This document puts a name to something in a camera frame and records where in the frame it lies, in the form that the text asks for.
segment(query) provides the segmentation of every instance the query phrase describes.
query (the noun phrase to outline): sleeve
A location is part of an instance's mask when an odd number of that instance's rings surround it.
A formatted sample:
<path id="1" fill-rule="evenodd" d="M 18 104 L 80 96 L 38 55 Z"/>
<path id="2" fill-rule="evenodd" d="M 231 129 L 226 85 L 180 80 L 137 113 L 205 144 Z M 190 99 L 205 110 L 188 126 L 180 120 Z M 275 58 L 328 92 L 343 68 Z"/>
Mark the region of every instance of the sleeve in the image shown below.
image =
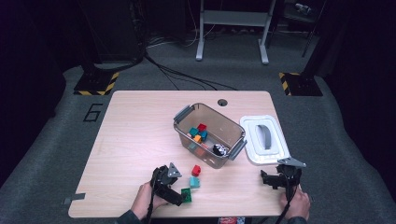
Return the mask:
<path id="1" fill-rule="evenodd" d="M 288 224 L 307 224 L 308 222 L 303 217 L 292 217 L 288 220 Z"/>
<path id="2" fill-rule="evenodd" d="M 117 218 L 114 224 L 142 224 L 133 211 L 128 210 L 122 216 Z"/>

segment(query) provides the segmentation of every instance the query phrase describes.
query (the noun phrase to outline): bin handle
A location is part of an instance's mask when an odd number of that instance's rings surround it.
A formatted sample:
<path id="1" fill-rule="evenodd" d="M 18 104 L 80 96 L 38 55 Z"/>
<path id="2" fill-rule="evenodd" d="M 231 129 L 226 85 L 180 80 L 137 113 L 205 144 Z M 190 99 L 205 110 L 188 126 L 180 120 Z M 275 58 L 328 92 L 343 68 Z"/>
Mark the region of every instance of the bin handle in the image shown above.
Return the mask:
<path id="1" fill-rule="evenodd" d="M 229 160 L 233 161 L 235 158 L 239 155 L 239 152 L 242 151 L 242 149 L 245 147 L 245 145 L 248 143 L 247 140 L 245 141 L 239 141 L 236 146 L 233 148 L 233 151 L 230 153 L 230 156 L 228 157 Z"/>
<path id="2" fill-rule="evenodd" d="M 180 110 L 174 117 L 176 123 L 180 123 L 184 118 L 186 118 L 190 112 L 194 110 L 194 106 L 186 105 L 182 110 Z"/>

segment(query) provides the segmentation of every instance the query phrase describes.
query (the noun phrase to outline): clear plastic bin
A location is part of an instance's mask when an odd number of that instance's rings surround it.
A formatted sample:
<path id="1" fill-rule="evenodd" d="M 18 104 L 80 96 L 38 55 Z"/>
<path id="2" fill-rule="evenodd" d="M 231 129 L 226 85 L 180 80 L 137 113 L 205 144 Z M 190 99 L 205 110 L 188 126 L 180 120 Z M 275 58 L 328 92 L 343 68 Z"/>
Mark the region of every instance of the clear plastic bin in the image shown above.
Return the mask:
<path id="1" fill-rule="evenodd" d="M 207 137 L 202 143 L 189 136 L 191 128 L 197 128 L 200 124 L 204 124 L 207 131 Z M 183 147 L 215 169 L 221 168 L 227 160 L 233 161 L 247 143 L 244 141 L 245 130 L 242 126 L 201 103 L 187 105 L 177 113 L 174 128 Z M 223 156 L 216 155 L 213 151 L 216 144 L 226 147 L 227 153 Z"/>

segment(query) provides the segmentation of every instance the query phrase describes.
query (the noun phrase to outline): white lid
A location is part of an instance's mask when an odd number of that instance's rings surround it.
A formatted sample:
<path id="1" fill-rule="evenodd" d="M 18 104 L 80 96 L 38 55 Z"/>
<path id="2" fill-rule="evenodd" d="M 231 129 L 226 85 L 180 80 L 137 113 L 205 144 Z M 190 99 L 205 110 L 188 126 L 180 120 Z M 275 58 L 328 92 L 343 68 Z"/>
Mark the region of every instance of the white lid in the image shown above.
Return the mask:
<path id="1" fill-rule="evenodd" d="M 240 124 L 246 132 L 247 156 L 252 163 L 256 165 L 277 163 L 277 160 L 290 157 L 285 137 L 272 116 L 244 116 L 240 119 Z M 265 130 L 269 130 L 271 135 L 269 148 L 265 148 Z"/>

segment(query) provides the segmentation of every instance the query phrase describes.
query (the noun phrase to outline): round hole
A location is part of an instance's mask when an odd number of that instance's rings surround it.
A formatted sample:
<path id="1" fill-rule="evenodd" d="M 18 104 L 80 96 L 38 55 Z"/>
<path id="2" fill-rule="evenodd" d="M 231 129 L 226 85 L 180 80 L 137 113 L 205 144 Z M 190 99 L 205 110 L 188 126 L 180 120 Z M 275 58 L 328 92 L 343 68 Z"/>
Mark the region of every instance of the round hole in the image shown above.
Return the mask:
<path id="1" fill-rule="evenodd" d="M 218 100 L 218 105 L 226 106 L 227 104 L 228 104 L 228 102 L 226 100 L 224 100 L 224 99 L 219 99 Z"/>

